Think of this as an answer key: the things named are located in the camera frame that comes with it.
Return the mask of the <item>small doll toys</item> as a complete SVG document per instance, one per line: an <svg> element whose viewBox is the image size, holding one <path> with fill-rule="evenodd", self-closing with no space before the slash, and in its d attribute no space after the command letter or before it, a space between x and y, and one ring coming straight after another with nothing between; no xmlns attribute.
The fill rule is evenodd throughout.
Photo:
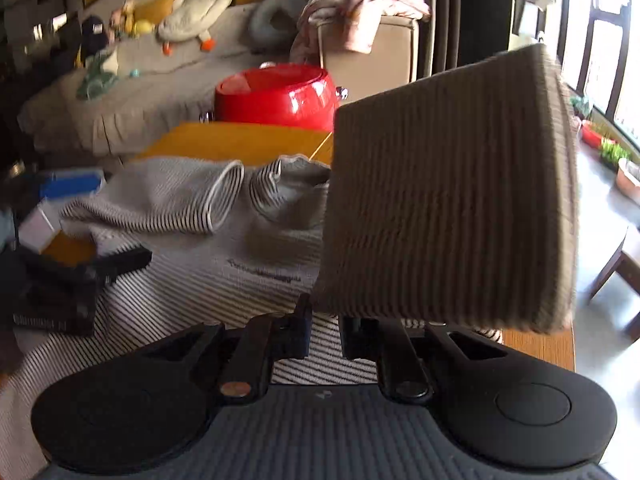
<svg viewBox="0 0 640 480"><path fill-rule="evenodd" d="M119 42L132 35L135 6L134 0L126 0L120 8L112 12L108 22L108 38L111 42Z"/></svg>

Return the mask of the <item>grey neck pillow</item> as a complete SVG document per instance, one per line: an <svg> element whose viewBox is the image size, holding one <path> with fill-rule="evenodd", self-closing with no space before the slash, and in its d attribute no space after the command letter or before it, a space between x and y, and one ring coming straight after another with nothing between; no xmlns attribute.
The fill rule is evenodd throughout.
<svg viewBox="0 0 640 480"><path fill-rule="evenodd" d="M290 50L306 3L307 0L262 0L247 23L250 46L264 52Z"/></svg>

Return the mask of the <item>grey striped knit garment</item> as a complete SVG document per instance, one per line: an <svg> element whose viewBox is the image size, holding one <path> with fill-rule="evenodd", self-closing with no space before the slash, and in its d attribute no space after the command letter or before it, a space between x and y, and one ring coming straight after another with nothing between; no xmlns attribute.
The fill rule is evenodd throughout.
<svg viewBox="0 0 640 480"><path fill-rule="evenodd" d="M314 306L310 355L285 385L368 382L340 315L552 333L573 315L575 136L543 44L341 107L332 162L128 162L62 215L99 252L143 245L150 264L108 288L89 337L50 334L1 390L1 474L46 460L30 412L61 378L206 320L231 327Z"/></svg>

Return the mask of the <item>pink basin pot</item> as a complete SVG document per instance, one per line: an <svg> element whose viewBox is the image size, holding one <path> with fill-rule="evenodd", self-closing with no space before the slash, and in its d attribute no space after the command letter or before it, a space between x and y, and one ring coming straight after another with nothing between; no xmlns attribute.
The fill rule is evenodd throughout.
<svg viewBox="0 0 640 480"><path fill-rule="evenodd" d="M628 158L618 163L615 185L627 198L640 205L640 167Z"/></svg>

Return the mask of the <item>grey covered sofa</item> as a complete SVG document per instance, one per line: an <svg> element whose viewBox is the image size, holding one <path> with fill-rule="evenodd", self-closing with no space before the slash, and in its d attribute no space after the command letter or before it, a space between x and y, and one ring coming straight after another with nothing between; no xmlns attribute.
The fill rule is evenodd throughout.
<svg viewBox="0 0 640 480"><path fill-rule="evenodd" d="M118 73L102 96L84 101L78 90L87 73L73 70L26 101L17 116L22 131L45 153L84 152L96 157L139 153L183 122L213 108L219 81L263 62L288 60L254 51L246 39L252 4L230 6L210 33L213 51L189 40L164 55L152 35L116 47Z"/></svg>

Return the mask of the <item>white goose plush toy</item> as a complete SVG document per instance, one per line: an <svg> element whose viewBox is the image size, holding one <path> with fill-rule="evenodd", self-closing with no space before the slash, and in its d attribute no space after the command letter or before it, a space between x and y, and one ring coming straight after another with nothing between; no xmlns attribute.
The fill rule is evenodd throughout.
<svg viewBox="0 0 640 480"><path fill-rule="evenodd" d="M163 54L171 55L174 44L191 39L198 40L202 51L213 50L215 41L209 29L231 3L232 0L175 0L171 14L157 26Z"/></svg>

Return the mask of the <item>red round stool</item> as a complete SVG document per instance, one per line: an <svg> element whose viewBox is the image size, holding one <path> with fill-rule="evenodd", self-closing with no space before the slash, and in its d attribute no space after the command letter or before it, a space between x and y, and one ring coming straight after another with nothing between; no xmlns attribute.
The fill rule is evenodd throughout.
<svg viewBox="0 0 640 480"><path fill-rule="evenodd" d="M216 85L218 122L275 125L331 132L338 107L335 84L319 66L277 64L251 68Z"/></svg>

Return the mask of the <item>black cap plush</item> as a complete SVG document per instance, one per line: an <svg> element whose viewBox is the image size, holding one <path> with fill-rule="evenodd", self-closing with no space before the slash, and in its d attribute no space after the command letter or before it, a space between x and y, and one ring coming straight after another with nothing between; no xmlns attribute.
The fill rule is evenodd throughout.
<svg viewBox="0 0 640 480"><path fill-rule="evenodd" d="M89 15L81 23L80 59L85 63L108 46L108 36L103 21L96 15Z"/></svg>

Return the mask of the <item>pink blanket pile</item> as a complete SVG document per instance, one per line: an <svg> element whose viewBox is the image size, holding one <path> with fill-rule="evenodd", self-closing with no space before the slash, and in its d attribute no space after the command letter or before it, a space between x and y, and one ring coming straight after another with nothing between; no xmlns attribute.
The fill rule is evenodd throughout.
<svg viewBox="0 0 640 480"><path fill-rule="evenodd" d="M425 0L309 0L297 20L290 61L318 61L318 30L326 21L342 25L342 46L347 51L370 54L383 16L424 20L431 16L431 8Z"/></svg>

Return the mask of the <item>yellow cushion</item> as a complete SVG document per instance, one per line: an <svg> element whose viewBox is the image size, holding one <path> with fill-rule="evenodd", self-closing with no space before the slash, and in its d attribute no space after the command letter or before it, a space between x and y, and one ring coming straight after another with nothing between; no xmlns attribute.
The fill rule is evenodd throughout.
<svg viewBox="0 0 640 480"><path fill-rule="evenodd" d="M149 0L145 2L135 2L132 15L134 22L148 21L153 25L160 24L172 12L175 0Z"/></svg>

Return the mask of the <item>red plant bowl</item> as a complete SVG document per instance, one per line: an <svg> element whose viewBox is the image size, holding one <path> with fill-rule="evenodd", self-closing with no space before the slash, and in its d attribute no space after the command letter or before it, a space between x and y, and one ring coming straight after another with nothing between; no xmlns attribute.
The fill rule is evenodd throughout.
<svg viewBox="0 0 640 480"><path fill-rule="evenodd" d="M605 135L600 131L600 126L588 119L584 119L580 125L580 136L582 137L582 142L594 150L600 148L605 138Z"/></svg>

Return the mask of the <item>dark wooden stool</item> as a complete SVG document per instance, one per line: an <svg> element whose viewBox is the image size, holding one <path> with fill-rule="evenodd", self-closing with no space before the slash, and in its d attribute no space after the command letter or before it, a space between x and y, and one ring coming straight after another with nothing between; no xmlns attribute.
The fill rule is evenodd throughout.
<svg viewBox="0 0 640 480"><path fill-rule="evenodd" d="M585 308L631 344L639 340L639 228L594 234L588 245Z"/></svg>

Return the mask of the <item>green plush toy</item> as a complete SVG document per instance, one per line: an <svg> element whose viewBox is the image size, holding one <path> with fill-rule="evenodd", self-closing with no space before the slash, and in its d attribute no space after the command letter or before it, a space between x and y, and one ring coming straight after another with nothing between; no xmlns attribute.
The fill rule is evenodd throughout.
<svg viewBox="0 0 640 480"><path fill-rule="evenodd" d="M76 91L76 98L81 101L91 101L104 96L118 79L118 68L116 49L103 51L94 56Z"/></svg>

